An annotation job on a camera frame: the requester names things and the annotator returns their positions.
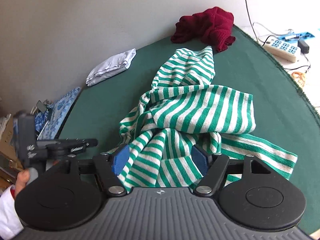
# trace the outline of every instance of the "red sweater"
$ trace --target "red sweater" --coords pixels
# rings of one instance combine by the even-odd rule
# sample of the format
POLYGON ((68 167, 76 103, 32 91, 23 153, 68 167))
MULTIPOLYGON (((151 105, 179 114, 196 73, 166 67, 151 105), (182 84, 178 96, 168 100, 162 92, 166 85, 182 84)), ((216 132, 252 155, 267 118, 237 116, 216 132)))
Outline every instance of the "red sweater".
POLYGON ((233 15, 219 7, 207 9, 192 16, 182 16, 176 23, 176 32, 171 37, 173 43, 184 43, 192 38, 213 46, 217 52, 224 51, 236 38, 231 36, 233 15))

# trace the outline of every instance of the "green table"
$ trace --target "green table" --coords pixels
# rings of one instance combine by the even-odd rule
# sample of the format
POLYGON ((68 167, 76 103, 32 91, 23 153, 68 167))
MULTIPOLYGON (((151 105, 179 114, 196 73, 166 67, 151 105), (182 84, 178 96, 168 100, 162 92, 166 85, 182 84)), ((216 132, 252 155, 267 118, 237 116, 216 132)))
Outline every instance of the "green table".
MULTIPOLYGON (((320 228, 320 118, 303 92, 263 48, 237 27, 235 43, 214 55, 214 84, 253 94, 256 129, 252 133, 298 155, 290 181, 302 190, 307 209, 300 228, 320 228)), ((99 144, 82 158, 112 149, 119 143, 118 123, 137 106, 140 95, 151 89, 159 67, 186 47, 200 50, 193 40, 173 44, 170 38, 137 50, 128 70, 85 88, 71 111, 60 138, 97 138, 99 144)))

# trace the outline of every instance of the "charger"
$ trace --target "charger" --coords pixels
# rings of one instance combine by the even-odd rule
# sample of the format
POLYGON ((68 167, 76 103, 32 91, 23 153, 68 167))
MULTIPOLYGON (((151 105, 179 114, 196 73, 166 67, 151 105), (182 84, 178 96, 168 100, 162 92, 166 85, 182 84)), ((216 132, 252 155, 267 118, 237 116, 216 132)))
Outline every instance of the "charger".
POLYGON ((308 54, 309 53, 309 45, 306 44, 304 40, 298 40, 298 47, 301 49, 301 52, 303 54, 308 54))

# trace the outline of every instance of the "power strip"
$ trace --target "power strip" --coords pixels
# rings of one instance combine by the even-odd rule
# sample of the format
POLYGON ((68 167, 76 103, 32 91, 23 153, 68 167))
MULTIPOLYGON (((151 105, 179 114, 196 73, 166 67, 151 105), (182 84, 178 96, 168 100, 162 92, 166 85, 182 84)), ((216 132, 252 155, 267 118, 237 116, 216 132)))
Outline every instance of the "power strip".
POLYGON ((269 37, 263 47, 271 54, 291 62, 296 62, 301 53, 301 49, 299 47, 293 46, 288 42, 278 40, 274 37, 269 37))

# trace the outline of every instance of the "white sleeve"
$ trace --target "white sleeve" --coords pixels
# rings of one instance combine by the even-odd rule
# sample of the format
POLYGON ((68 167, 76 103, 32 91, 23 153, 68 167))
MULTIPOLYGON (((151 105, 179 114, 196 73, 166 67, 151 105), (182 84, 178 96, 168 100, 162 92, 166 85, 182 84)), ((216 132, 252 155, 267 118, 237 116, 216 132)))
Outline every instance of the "white sleeve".
POLYGON ((9 240, 16 236, 23 226, 14 209, 14 199, 10 192, 10 186, 0 197, 0 236, 3 240, 9 240))

